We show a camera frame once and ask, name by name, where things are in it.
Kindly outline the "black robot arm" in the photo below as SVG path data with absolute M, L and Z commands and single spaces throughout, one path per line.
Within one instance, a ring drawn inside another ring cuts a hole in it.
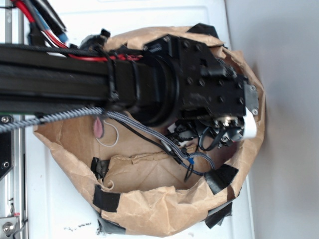
M 219 134 L 248 136 L 248 118 L 259 112 L 257 89 L 216 58 L 204 43 L 166 35 L 133 59 L 117 52 L 3 44 L 0 47 L 0 110 L 37 115 L 50 122 L 87 114 L 129 112 L 156 127 L 197 120 Z

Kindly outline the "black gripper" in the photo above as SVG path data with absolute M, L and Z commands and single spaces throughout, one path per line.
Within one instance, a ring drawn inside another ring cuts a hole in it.
M 256 87 L 209 47 L 166 35 L 143 50 L 143 123 L 174 123 L 173 142 L 194 138 L 202 151 L 257 135 Z

